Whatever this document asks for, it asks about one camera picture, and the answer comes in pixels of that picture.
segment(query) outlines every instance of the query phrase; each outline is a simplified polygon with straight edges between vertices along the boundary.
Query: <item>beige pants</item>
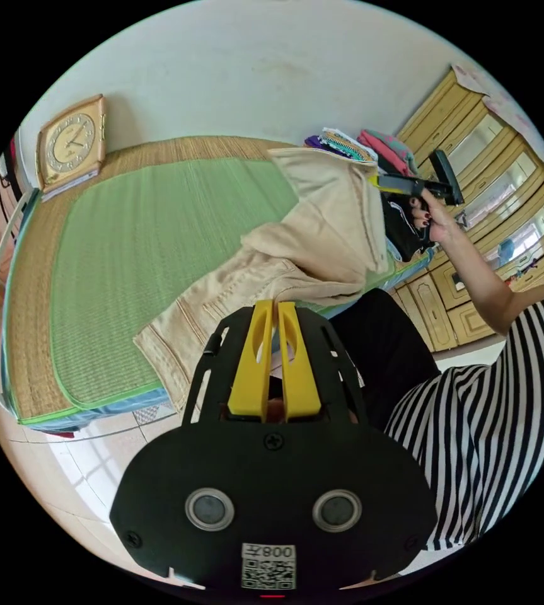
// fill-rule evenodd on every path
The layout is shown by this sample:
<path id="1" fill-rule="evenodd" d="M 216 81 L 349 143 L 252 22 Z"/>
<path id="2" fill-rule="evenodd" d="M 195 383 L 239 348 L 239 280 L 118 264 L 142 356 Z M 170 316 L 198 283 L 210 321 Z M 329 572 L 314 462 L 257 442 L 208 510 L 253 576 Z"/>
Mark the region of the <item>beige pants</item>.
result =
<path id="1" fill-rule="evenodd" d="M 179 413 L 206 341 L 224 317 L 264 299 L 348 303 L 364 293 L 368 271 L 388 269 L 381 198 L 368 181 L 375 164 L 301 147 L 269 154 L 297 194 L 293 210 L 242 237 L 232 258 L 134 338 Z"/>

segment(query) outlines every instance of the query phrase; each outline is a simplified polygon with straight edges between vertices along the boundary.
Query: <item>qr code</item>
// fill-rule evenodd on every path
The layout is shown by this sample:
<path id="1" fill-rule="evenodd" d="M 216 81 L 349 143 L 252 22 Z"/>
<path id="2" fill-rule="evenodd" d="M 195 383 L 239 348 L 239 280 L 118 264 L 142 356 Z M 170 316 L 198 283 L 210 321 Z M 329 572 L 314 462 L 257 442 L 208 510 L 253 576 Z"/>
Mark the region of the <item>qr code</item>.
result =
<path id="1" fill-rule="evenodd" d="M 290 590 L 295 588 L 295 561 L 243 559 L 243 588 Z"/>

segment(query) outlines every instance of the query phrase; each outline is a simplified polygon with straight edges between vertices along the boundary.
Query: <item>woman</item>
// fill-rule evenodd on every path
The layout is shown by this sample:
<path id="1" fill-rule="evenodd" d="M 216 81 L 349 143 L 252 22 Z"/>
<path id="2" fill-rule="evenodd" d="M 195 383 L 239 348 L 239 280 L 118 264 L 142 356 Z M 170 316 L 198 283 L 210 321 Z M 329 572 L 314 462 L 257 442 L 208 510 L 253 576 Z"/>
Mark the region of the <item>woman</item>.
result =
<path id="1" fill-rule="evenodd" d="M 428 212 L 410 201 L 415 225 L 431 224 L 480 316 L 507 337 L 497 361 L 441 374 L 381 290 L 331 322 L 364 381 L 369 422 L 412 454 L 436 494 L 439 520 L 425 549 L 442 550 L 488 531 L 544 462 L 544 285 L 512 292 L 443 204 L 427 190 L 422 197 Z"/>

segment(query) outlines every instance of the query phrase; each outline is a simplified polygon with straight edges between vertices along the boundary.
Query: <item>black and white striped shirt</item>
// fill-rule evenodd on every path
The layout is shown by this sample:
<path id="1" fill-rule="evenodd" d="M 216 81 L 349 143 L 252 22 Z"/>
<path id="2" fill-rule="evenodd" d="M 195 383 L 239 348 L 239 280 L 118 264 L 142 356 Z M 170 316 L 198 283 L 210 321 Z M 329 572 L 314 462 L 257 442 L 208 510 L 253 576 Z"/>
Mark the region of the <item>black and white striped shirt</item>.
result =
<path id="1" fill-rule="evenodd" d="M 544 300 L 517 317 L 495 363 L 453 367 L 415 387 L 385 432 L 436 494 L 438 523 L 426 550 L 488 531 L 544 462 Z"/>

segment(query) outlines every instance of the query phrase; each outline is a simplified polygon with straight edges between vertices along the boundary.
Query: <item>clock face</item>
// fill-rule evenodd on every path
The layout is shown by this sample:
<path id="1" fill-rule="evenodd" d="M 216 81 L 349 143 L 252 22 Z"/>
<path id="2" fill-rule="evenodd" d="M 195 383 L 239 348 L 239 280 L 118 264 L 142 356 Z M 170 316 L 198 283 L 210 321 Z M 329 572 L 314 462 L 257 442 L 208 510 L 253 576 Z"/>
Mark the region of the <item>clock face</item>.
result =
<path id="1" fill-rule="evenodd" d="M 86 113 L 75 113 L 60 122 L 47 143 L 47 164 L 59 173 L 78 168 L 95 142 L 95 124 Z"/>

